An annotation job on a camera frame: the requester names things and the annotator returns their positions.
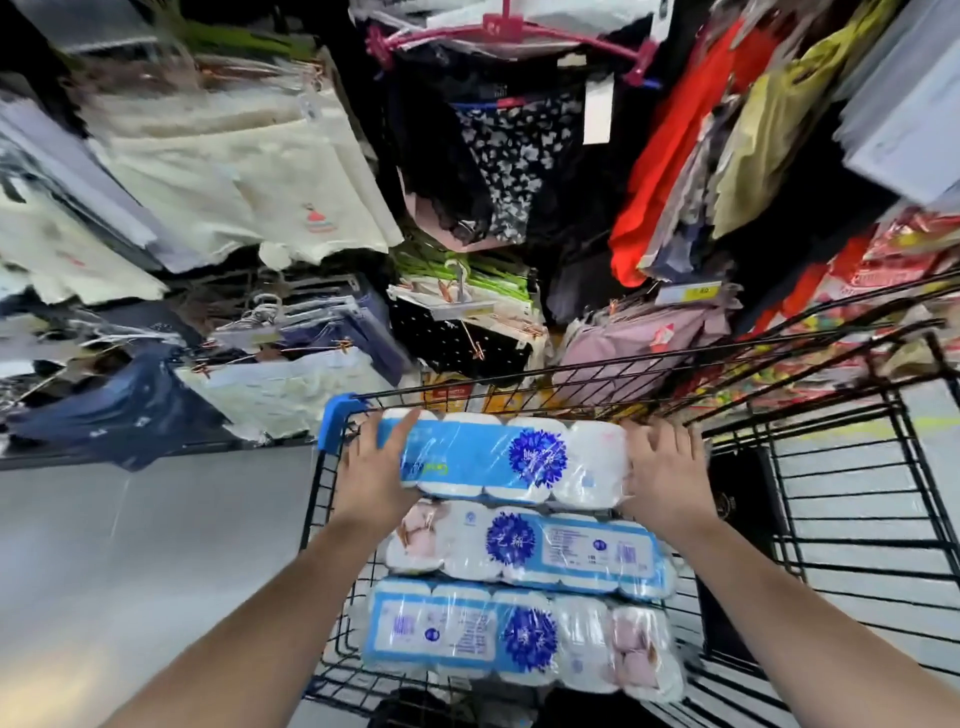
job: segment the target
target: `person's right hand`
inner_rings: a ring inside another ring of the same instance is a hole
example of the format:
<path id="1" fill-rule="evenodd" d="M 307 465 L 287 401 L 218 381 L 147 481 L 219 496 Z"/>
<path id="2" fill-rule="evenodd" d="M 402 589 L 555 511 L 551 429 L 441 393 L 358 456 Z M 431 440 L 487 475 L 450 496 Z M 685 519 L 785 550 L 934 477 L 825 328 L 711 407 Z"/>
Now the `person's right hand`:
<path id="1" fill-rule="evenodd" d="M 633 472 L 620 511 L 676 549 L 719 523 L 700 433 L 653 420 L 623 423 Z"/>

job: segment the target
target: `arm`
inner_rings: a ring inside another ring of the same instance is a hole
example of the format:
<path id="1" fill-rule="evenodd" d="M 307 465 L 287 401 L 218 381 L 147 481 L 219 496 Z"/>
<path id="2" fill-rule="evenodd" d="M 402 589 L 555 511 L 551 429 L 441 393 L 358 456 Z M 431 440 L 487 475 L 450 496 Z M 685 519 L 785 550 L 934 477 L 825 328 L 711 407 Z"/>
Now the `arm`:
<path id="1" fill-rule="evenodd" d="M 399 460 L 415 410 L 376 446 L 379 417 L 341 461 L 334 512 L 294 561 L 190 645 L 104 728 L 284 728 L 324 653 L 350 586 L 420 497 Z"/>
<path id="2" fill-rule="evenodd" d="M 626 426 L 634 475 L 623 511 L 674 546 L 704 580 L 802 725 L 957 724 L 960 694 L 717 517 L 697 432 L 663 421 Z"/>

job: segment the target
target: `clear plastic hanger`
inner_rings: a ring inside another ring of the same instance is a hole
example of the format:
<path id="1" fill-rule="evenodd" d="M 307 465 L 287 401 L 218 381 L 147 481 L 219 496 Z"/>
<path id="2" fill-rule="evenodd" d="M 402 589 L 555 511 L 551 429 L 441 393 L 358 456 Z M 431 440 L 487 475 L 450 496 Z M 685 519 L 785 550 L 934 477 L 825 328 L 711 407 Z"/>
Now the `clear plastic hanger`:
<path id="1" fill-rule="evenodd" d="M 661 0 L 656 14 L 659 18 L 669 18 L 673 11 L 674 0 Z M 393 67 L 393 52 L 398 48 L 414 43 L 441 38 L 480 37 L 487 42 L 519 43 L 526 38 L 547 37 L 558 40 L 569 40 L 606 51 L 616 56 L 630 59 L 634 67 L 623 76 L 623 81 L 629 85 L 643 85 L 647 69 L 653 62 L 660 44 L 651 38 L 646 38 L 639 48 L 627 48 L 597 37 L 583 36 L 555 28 L 548 28 L 538 23 L 525 20 L 522 15 L 511 14 L 511 0 L 503 0 L 500 13 L 490 12 L 483 16 L 480 25 L 465 25 L 455 28 L 434 28 L 424 31 L 400 31 L 391 36 L 384 36 L 379 28 L 371 26 L 367 35 L 367 49 L 385 69 Z"/>

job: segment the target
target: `red garment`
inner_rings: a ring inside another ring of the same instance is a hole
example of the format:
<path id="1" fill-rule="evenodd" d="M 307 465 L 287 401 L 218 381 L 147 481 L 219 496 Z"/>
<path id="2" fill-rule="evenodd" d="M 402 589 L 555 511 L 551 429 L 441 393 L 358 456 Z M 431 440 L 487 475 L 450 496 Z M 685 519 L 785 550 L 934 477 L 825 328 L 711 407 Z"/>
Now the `red garment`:
<path id="1" fill-rule="evenodd" d="M 731 89 L 742 93 L 763 73 L 778 41 L 754 30 L 731 50 L 742 25 L 737 21 L 701 63 L 686 69 L 660 114 L 662 121 L 634 164 L 627 185 L 629 202 L 613 226 L 610 247 L 613 275 L 627 286 L 646 277 L 636 266 L 646 252 L 670 191 L 696 146 L 703 120 Z"/>

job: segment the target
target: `yellow price label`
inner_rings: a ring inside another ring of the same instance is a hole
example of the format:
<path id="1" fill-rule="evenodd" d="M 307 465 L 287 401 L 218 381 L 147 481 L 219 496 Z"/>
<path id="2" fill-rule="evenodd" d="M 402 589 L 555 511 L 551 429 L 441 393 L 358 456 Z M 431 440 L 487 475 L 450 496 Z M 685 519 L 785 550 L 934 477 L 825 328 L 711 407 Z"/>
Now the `yellow price label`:
<path id="1" fill-rule="evenodd" d="M 712 299 L 718 293 L 720 293 L 720 283 L 711 283 L 710 285 L 700 285 L 694 288 L 687 288 L 684 291 L 684 303 Z"/>

